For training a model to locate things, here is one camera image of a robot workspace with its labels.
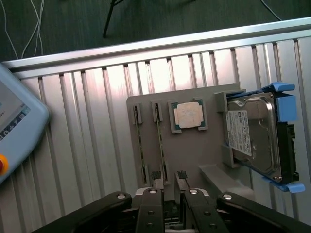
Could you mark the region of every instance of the floor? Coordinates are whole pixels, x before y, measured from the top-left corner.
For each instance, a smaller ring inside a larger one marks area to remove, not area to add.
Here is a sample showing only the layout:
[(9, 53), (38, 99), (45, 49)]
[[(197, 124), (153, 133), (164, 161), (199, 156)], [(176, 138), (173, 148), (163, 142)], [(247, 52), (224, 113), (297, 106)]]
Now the floor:
[[(310, 0), (265, 0), (282, 20), (311, 16)], [(37, 18), (29, 0), (2, 0), (18, 57)], [(41, 0), (33, 0), (37, 10)], [(47, 0), (41, 26), (43, 54), (83, 50), (167, 36), (275, 21), (260, 0), (125, 0), (102, 38), (110, 0)], [(0, 8), (0, 61), (16, 59)], [(24, 57), (34, 56), (35, 39)]]

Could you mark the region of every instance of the white cable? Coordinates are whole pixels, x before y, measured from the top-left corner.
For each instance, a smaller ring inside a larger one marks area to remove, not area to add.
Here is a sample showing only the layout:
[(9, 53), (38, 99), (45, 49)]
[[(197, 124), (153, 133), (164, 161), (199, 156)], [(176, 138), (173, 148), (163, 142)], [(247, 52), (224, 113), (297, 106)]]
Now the white cable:
[(260, 1), (268, 9), (268, 11), (270, 11), (274, 15), (275, 18), (277, 18), (279, 21), (282, 21), (281, 18), (277, 16), (276, 13), (274, 13), (274, 11), (263, 0)]
[(30, 42), (32, 41), (32, 39), (33, 39), (33, 37), (34, 37), (34, 35), (35, 35), (35, 32), (36, 32), (36, 30), (37, 30), (37, 28), (38, 28), (38, 26), (39, 26), (39, 16), (38, 16), (38, 12), (37, 12), (37, 10), (36, 10), (36, 8), (35, 8), (35, 5), (34, 5), (33, 1), (30, 0), (30, 2), (31, 2), (31, 4), (32, 4), (32, 6), (33, 6), (33, 8), (34, 8), (34, 10), (35, 10), (35, 14), (36, 14), (36, 16), (37, 16), (37, 20), (38, 20), (38, 21), (37, 21), (37, 24), (36, 24), (36, 26), (35, 26), (35, 29), (34, 29), (32, 35), (31, 35), (31, 37), (30, 37), (28, 43), (26, 44), (26, 46), (25, 46), (25, 48), (24, 48), (24, 50), (23, 50), (23, 53), (22, 53), (22, 55), (21, 55), (21, 58), (24, 57), (25, 51), (26, 51), (27, 47), (29, 46)]
[(40, 18), (39, 18), (39, 26), (38, 26), (38, 31), (37, 31), (37, 38), (35, 40), (35, 53), (34, 56), (37, 52), (37, 45), (38, 45), (38, 37), (40, 40), (40, 45), (41, 45), (41, 55), (43, 56), (43, 45), (42, 45), (42, 40), (41, 40), (41, 35), (40, 35), (40, 30), (41, 30), (41, 23), (42, 23), (42, 13), (43, 13), (43, 9), (44, 9), (44, 1), (41, 1), (41, 5), (40, 5)]
[(13, 49), (14, 53), (15, 53), (15, 56), (16, 56), (16, 58), (18, 59), (18, 55), (17, 55), (16, 50), (15, 50), (15, 48), (14, 48), (13, 42), (12, 42), (12, 40), (11, 40), (11, 37), (10, 37), (8, 31), (7, 31), (7, 18), (6, 18), (6, 12), (5, 12), (5, 8), (4, 8), (4, 5), (3, 5), (2, 0), (0, 0), (0, 3), (1, 3), (1, 5), (2, 5), (3, 14), (4, 14), (4, 31), (5, 31), (6, 36), (8, 37), (8, 39), (9, 39), (9, 41), (10, 41), (10, 44), (11, 44), (11, 46), (12, 46), (12, 49)]
[(40, 35), (40, 30), (39, 30), (40, 18), (39, 18), (38, 11), (37, 11), (33, 1), (30, 0), (30, 2), (31, 2), (31, 5), (33, 6), (33, 9), (35, 11), (35, 15), (37, 16), (37, 22), (38, 22), (37, 37), (36, 37), (36, 42), (35, 42), (35, 54), (36, 54), (36, 50), (37, 50), (37, 46), (38, 46), (38, 36), (39, 36), (40, 44), (42, 45), (42, 39), (41, 39), (41, 35)]

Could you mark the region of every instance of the orange emergency button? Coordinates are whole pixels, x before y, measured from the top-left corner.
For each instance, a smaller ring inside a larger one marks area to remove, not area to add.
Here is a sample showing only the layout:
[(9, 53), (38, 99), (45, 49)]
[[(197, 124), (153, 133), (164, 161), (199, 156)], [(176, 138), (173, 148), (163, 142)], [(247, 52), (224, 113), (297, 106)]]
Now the orange emergency button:
[(8, 160), (0, 154), (0, 176), (6, 173), (9, 168)]

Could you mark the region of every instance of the metal screw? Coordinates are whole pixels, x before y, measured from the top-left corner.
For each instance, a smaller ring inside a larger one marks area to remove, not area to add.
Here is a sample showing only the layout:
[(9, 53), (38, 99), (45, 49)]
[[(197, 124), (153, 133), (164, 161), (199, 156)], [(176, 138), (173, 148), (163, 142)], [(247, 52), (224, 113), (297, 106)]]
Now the metal screw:
[(273, 179), (274, 179), (274, 180), (277, 180), (277, 181), (281, 181), (281, 180), (282, 180), (282, 177), (281, 177), (281, 176), (274, 176)]
[(198, 191), (195, 190), (195, 189), (191, 189), (189, 192), (190, 192), (191, 194), (197, 194), (197, 193), (198, 193)]
[(223, 195), (223, 198), (226, 199), (226, 200), (231, 200), (231, 199), (232, 199), (232, 196), (229, 195), (229, 194), (224, 194), (224, 195)]
[(123, 198), (125, 198), (125, 195), (124, 194), (119, 194), (117, 197), (118, 197), (118, 199), (123, 199)]
[(155, 189), (150, 189), (150, 190), (149, 190), (149, 193), (155, 194), (155, 193), (157, 193), (157, 191), (156, 191)]

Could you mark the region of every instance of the gray stand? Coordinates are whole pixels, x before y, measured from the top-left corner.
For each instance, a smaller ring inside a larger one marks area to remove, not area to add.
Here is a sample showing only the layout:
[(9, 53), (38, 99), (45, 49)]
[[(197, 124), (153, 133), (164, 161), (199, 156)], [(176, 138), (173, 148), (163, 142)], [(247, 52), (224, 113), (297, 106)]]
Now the gray stand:
[[(140, 187), (153, 185), (153, 171), (167, 173), (164, 180), (165, 200), (173, 200), (175, 172), (184, 170), (191, 187), (205, 189), (212, 195), (228, 190), (243, 193), (243, 196), (253, 195), (251, 189), (243, 187), (227, 172), (239, 167), (234, 163), (232, 150), (224, 146), (226, 126), (223, 113), (227, 111), (225, 94), (233, 90), (241, 92), (237, 84), (230, 84), (128, 98), (127, 108), (132, 122), (130, 130)], [(193, 101), (202, 104), (205, 124), (179, 129), (173, 117), (172, 104)]]

